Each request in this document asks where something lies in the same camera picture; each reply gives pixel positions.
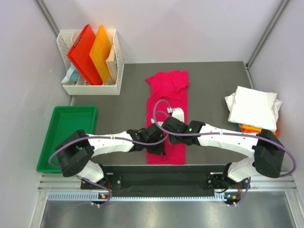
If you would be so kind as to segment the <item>magenta t shirt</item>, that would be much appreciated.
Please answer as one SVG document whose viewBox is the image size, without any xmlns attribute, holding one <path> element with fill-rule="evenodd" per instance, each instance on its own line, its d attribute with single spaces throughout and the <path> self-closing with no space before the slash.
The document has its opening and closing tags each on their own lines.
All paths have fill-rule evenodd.
<svg viewBox="0 0 304 228">
<path fill-rule="evenodd" d="M 151 95 L 147 100 L 146 126 L 151 125 L 153 108 L 157 101 L 164 99 L 172 108 L 181 108 L 185 114 L 185 122 L 188 122 L 188 93 L 190 85 L 187 71 L 159 72 L 146 79 L 150 85 Z M 186 145 L 171 145 L 169 140 L 164 142 L 165 155 L 147 153 L 146 159 L 149 165 L 184 165 L 186 162 Z"/>
</svg>

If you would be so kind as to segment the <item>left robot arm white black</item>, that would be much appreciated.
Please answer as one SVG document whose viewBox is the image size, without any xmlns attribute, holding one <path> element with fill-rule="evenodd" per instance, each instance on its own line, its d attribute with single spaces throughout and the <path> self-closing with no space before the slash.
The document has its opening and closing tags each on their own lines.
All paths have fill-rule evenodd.
<svg viewBox="0 0 304 228">
<path fill-rule="evenodd" d="M 78 176 L 97 188 L 105 187 L 109 178 L 102 164 L 93 157 L 113 152 L 148 152 L 164 155 L 165 135 L 156 124 L 140 130 L 127 130 L 117 134 L 92 135 L 77 130 L 55 150 L 64 177 Z"/>
</svg>

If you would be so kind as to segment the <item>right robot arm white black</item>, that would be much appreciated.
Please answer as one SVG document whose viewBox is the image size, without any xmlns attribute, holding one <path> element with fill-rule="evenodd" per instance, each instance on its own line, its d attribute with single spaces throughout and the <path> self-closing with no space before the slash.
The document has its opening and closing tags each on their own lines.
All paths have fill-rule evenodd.
<svg viewBox="0 0 304 228">
<path fill-rule="evenodd" d="M 269 178 L 280 177 L 285 152 L 280 148 L 280 141 L 269 130 L 246 137 L 204 122 L 185 124 L 174 117 L 168 117 L 161 126 L 171 133 L 169 138 L 173 144 L 217 147 L 245 156 L 241 161 L 228 163 L 221 175 L 213 177 L 210 180 L 213 188 L 233 188 L 259 174 Z"/>
</svg>

